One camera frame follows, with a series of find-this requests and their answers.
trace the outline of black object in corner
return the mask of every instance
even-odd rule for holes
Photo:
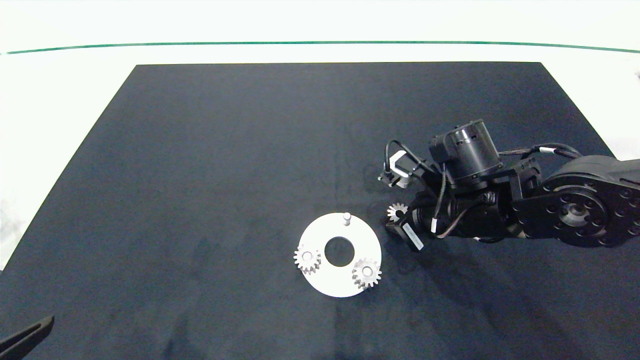
[[[53,315],[0,341],[0,360],[19,360],[44,340],[53,328]]]

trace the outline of white circular plate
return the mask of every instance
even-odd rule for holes
[[[378,266],[382,263],[380,242],[373,229],[353,215],[351,221],[345,221],[345,214],[330,213],[315,219],[307,226],[298,244],[298,247],[304,245],[306,249],[320,252],[320,267],[315,272],[303,275],[317,291],[332,297],[350,297],[364,290],[352,278],[351,271],[356,261],[367,258],[377,262]],[[349,240],[353,245],[353,259],[345,266],[331,264],[324,254],[326,243],[337,236]]]

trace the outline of white cable connector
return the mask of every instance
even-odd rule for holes
[[[556,148],[555,147],[544,147],[541,146],[538,148],[538,150],[540,150],[540,152],[550,152],[550,153],[555,153],[556,152]]]

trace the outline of spur gear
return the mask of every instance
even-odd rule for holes
[[[367,258],[358,260],[355,265],[353,265],[351,273],[353,274],[351,277],[354,280],[353,283],[358,285],[359,288],[365,289],[377,284],[382,274],[378,262],[368,260]]]
[[[304,246],[300,246],[294,251],[293,258],[296,260],[295,264],[304,274],[316,272],[320,267],[321,259],[319,250],[307,249]]]
[[[400,220],[400,217],[398,216],[398,212],[404,215],[408,210],[409,208],[407,208],[406,205],[398,202],[387,208],[387,216],[389,217],[389,220],[396,222]]]

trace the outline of cylindrical motor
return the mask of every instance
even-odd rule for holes
[[[495,204],[477,204],[479,196],[484,192],[493,192]],[[440,219],[437,223],[436,233],[442,234],[451,222],[464,209],[469,211],[463,220],[458,222],[452,236],[462,238],[516,238],[522,230],[517,224],[517,219],[513,216],[511,209],[511,192],[509,183],[493,184],[478,192],[459,194],[455,198],[443,200],[440,210]],[[433,218],[435,206],[423,206],[417,208],[414,220],[419,223],[416,229],[429,229]]]
[[[445,163],[452,189],[477,190],[487,186],[483,176],[503,167],[498,150],[482,119],[435,136],[429,145],[431,156]]]

